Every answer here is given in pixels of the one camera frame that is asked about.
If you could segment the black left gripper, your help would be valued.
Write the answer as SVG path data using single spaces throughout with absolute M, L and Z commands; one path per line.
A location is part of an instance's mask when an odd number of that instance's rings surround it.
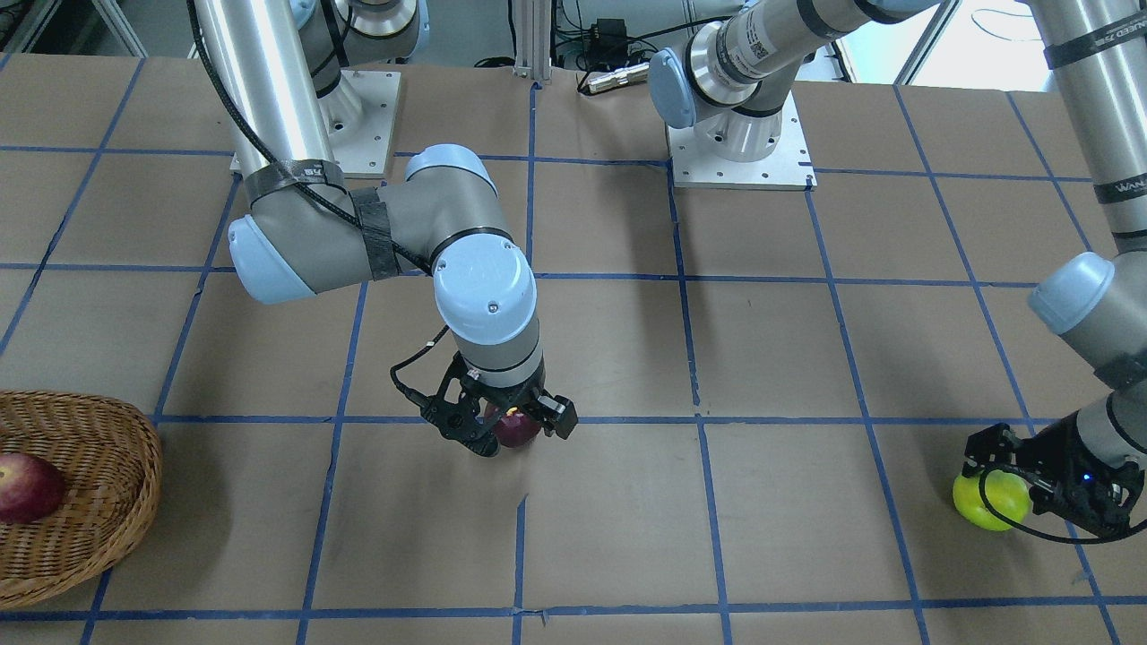
M 1008 472 L 1029 485 L 1031 513 L 1054 514 L 1093 538 L 1130 538 L 1144 533 L 1132 523 L 1144 494 L 1144 469 L 1132 459 L 1109 465 L 1095 457 L 1079 436 L 1076 419 L 1066 417 L 1036 436 L 1020 438 L 998 422 L 972 434 L 963 444 L 963 476 L 980 473 L 980 494 L 992 471 Z M 998 516 L 1021 533 L 1047 538 L 1048 533 Z

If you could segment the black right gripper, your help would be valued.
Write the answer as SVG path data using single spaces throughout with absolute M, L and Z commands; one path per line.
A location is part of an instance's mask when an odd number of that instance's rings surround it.
M 477 370 L 457 353 L 438 391 L 421 401 L 421 415 L 444 430 L 445 438 L 485 458 L 496 457 L 501 449 L 496 434 L 483 422 L 489 401 L 496 407 L 520 407 L 541 425 L 545 436 L 568 440 L 579 421 L 576 404 L 565 396 L 543 393 L 545 379 L 545 363 L 540 362 L 518 384 L 483 383 Z

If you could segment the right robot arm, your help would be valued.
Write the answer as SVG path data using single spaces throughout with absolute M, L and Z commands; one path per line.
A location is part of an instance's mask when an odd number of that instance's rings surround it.
M 227 244 L 264 305 L 420 270 L 457 352 L 435 393 L 391 380 L 443 438 L 492 457 L 568 438 L 574 401 L 546 391 L 537 283 L 487 168 L 460 143 L 419 151 L 393 186 L 349 189 L 287 1 L 189 1 L 193 40 L 232 122 L 250 211 Z

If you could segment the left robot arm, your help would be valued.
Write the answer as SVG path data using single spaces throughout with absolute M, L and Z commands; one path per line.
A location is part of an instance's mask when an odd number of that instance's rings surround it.
M 1086 546 L 1144 533 L 1144 1 L 1028 3 L 1066 107 L 1095 207 L 1116 252 L 1080 252 L 1036 285 L 1033 314 L 1107 393 L 1021 438 L 1008 423 L 972 434 L 952 485 L 959 514 L 988 530 L 1050 513 Z M 868 23 L 897 24 L 929 1 L 746 1 L 651 57 L 649 91 L 668 129 L 713 125 L 710 151 L 766 158 L 799 63 Z

